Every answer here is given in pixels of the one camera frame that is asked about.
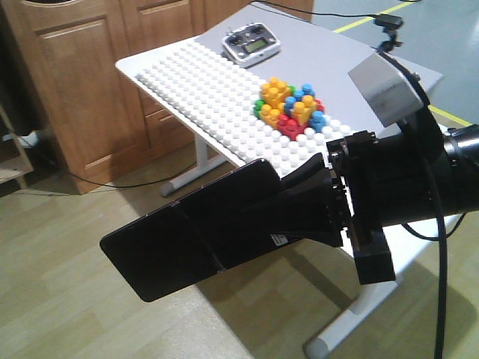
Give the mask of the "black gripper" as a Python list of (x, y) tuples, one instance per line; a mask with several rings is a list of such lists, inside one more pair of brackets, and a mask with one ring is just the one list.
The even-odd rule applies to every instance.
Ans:
[[(327, 144), (332, 169), (349, 189), (353, 214), (347, 222), (353, 258), (361, 285), (396, 280), (379, 210), (373, 203), (373, 152), (378, 139), (368, 131), (356, 132)], [(332, 191), (330, 169), (322, 153), (314, 154), (303, 165), (281, 179), (281, 196), (325, 195)], [(267, 221), (267, 233), (277, 247), (310, 239), (333, 248), (343, 246), (341, 229), (329, 219), (312, 221)]]

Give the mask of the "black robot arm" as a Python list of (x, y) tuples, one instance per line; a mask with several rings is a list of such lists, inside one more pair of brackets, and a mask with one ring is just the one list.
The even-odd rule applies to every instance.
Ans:
[(434, 218), (444, 242), (445, 216), (478, 209), (478, 127), (442, 133), (427, 109), (399, 127), (386, 138), (361, 131), (329, 142), (332, 168), (310, 159), (273, 202), (282, 233), (338, 246), (347, 227), (362, 284), (396, 278), (385, 227)]

